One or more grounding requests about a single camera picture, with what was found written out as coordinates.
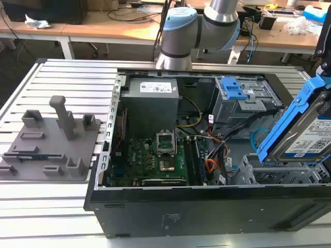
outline table leg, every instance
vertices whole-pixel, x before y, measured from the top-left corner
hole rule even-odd
[[[14,44],[14,39],[10,39],[10,38],[1,38],[2,43],[7,46],[9,49],[11,50],[15,50],[16,46]]]
[[[203,49],[198,48],[198,52],[197,52],[197,59],[201,59],[203,55]]]
[[[284,57],[281,59],[281,62],[284,63],[284,64],[287,63],[288,60],[289,60],[289,58],[290,58],[290,56],[291,56],[290,53],[285,53],[284,54]]]
[[[109,54],[109,47],[108,47],[108,43],[106,43],[106,53],[105,53],[105,55],[108,55]]]
[[[72,49],[69,37],[62,36],[62,37],[59,37],[58,40],[61,43],[64,58],[65,59],[74,59],[74,53],[73,53],[73,49]]]
[[[230,53],[228,65],[237,64],[241,52],[242,52],[241,48],[234,45]]]

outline blue cable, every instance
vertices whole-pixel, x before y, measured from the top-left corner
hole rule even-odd
[[[249,54],[247,62],[250,62],[250,59],[252,58],[252,55],[253,55],[253,48],[254,48],[254,40],[253,40],[253,35],[252,35],[252,32],[251,32],[251,29],[249,30],[249,36],[250,36],[250,39],[252,41],[251,42],[252,46],[251,46],[251,49],[250,49],[250,54]]]
[[[257,150],[258,150],[258,148],[257,148],[257,146],[256,146],[256,144],[255,144],[255,135],[258,133],[258,132],[261,132],[261,131],[263,131],[263,132],[269,132],[269,130],[268,129],[264,129],[264,128],[259,128],[259,129],[256,129],[254,132],[252,132],[252,134],[251,134],[251,136],[250,136],[250,143],[251,143],[251,145],[252,145],[252,147],[253,147],[253,150],[256,152]]]

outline aluminum extrusion table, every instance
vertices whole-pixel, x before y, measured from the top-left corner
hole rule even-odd
[[[151,69],[150,62],[48,59],[35,63],[0,110],[0,154],[23,126],[27,109],[55,117],[48,102],[66,97],[76,118],[94,113],[101,119],[92,160],[100,152],[111,92],[118,68]],[[196,70],[276,73],[295,96],[309,78],[294,67],[194,64]],[[331,214],[298,232],[129,238],[107,240],[93,212],[83,210],[88,181],[74,183],[0,181],[0,247],[331,247]]]

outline green motherboard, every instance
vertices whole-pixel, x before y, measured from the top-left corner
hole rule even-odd
[[[139,187],[146,179],[180,180],[189,185],[189,176],[193,170],[191,164],[187,164],[188,141],[178,138],[175,143],[176,154],[157,154],[156,139],[130,139],[127,155],[113,157],[107,171],[107,185],[111,187]],[[205,140],[199,142],[199,154],[201,159],[208,153]],[[162,148],[168,148],[167,144],[160,144]]]

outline power supply label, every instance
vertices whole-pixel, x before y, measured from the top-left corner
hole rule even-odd
[[[322,152],[331,144],[331,119],[323,119],[322,116],[315,119],[295,142],[286,150],[287,157],[311,157],[307,156]]]
[[[167,82],[141,82],[140,92],[144,93],[171,93],[171,83]]]

